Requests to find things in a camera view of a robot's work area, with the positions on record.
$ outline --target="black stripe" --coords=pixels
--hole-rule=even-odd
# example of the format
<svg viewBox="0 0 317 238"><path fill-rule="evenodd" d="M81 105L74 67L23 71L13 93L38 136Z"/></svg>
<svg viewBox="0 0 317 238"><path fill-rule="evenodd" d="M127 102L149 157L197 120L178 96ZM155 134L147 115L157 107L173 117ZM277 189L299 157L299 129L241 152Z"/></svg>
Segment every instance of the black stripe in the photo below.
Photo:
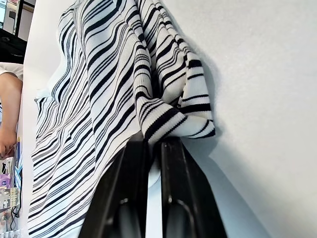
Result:
<svg viewBox="0 0 317 238"><path fill-rule="evenodd" d="M211 111L211 107L209 103L204 103L204 104L189 105L183 108L179 108L179 110L181 113L186 114L186 113L193 113L193 112Z"/></svg>

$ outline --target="white fabric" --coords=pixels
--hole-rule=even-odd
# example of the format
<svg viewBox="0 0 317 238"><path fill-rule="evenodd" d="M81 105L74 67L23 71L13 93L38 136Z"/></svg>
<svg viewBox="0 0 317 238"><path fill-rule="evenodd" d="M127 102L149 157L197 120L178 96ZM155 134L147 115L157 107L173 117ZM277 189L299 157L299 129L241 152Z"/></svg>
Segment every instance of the white fabric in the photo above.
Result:
<svg viewBox="0 0 317 238"><path fill-rule="evenodd" d="M38 98L32 238L76 237L129 138L214 135L202 64L157 0L78 0L59 24L64 57Z"/></svg>

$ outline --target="striped sweater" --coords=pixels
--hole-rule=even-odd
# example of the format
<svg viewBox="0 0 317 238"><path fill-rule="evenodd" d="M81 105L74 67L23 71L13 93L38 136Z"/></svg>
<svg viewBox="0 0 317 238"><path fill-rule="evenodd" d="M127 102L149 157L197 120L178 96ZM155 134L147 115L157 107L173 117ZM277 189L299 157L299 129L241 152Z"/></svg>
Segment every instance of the striped sweater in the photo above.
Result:
<svg viewBox="0 0 317 238"><path fill-rule="evenodd" d="M36 100L32 238L77 237L131 135L214 135L198 57L157 0L77 0L60 19L64 74Z"/></svg>

